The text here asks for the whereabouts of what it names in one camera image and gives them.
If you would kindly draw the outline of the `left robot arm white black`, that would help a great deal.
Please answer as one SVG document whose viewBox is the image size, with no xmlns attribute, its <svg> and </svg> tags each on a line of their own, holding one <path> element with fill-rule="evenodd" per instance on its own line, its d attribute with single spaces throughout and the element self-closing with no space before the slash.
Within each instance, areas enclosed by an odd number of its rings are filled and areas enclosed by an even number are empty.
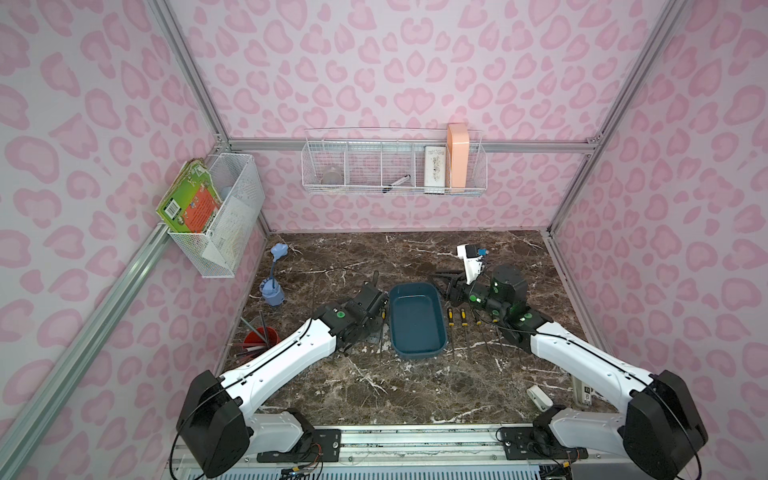
<svg viewBox="0 0 768 480">
<path fill-rule="evenodd" d="M 301 477 L 321 463 L 328 441 L 297 410 L 262 414 L 275 392 L 316 362 L 367 339 L 382 323 L 388 301 L 372 282 L 352 298 L 318 307 L 292 335 L 255 359 L 215 375 L 206 370 L 190 383 L 176 424 L 202 470 L 218 477 L 242 458 L 262 455 L 291 462 Z"/>
</svg>

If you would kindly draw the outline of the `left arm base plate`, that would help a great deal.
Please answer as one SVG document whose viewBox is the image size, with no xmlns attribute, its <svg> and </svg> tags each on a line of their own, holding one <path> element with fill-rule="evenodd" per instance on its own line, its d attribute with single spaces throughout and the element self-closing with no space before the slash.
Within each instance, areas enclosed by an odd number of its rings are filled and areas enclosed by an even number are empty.
<svg viewBox="0 0 768 480">
<path fill-rule="evenodd" d="M 298 443 L 287 452 L 269 451 L 257 455 L 258 463 L 304 463 L 316 457 L 324 463 L 339 461 L 342 431 L 340 429 L 314 429 L 305 432 Z"/>
</svg>

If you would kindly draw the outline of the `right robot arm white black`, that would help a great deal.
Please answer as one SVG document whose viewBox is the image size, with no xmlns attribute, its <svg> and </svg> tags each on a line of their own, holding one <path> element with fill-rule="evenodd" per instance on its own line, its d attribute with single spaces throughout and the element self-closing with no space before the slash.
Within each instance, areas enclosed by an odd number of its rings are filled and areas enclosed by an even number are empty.
<svg viewBox="0 0 768 480">
<path fill-rule="evenodd" d="M 534 424 L 542 445 L 584 448 L 630 459 L 653 479 L 677 479 L 709 436 L 685 381 L 664 370 L 652 373 L 583 341 L 527 302 L 527 283 L 510 265 L 488 283 L 467 272 L 439 272 L 440 293 L 455 307 L 483 312 L 512 346 L 548 361 L 595 389 L 615 413 L 580 412 L 555 405 Z"/>
</svg>

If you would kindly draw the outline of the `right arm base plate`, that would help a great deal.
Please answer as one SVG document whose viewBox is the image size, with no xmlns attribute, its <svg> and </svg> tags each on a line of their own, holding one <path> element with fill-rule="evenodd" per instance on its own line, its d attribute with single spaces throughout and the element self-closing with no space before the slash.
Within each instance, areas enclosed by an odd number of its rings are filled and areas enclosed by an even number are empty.
<svg viewBox="0 0 768 480">
<path fill-rule="evenodd" d="M 536 426 L 500 427 L 495 433 L 507 460 L 576 462 L 589 458 L 585 448 L 565 447 L 547 429 Z"/>
</svg>

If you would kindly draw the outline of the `teal plastic storage box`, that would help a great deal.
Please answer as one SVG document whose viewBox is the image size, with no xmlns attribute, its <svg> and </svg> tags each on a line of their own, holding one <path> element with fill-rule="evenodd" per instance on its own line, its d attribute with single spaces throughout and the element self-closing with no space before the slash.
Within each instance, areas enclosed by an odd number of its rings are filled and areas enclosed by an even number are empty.
<svg viewBox="0 0 768 480">
<path fill-rule="evenodd" d="M 392 347 L 405 360 L 436 357 L 448 343 L 441 296 L 430 283 L 395 285 L 389 292 L 388 319 Z"/>
</svg>

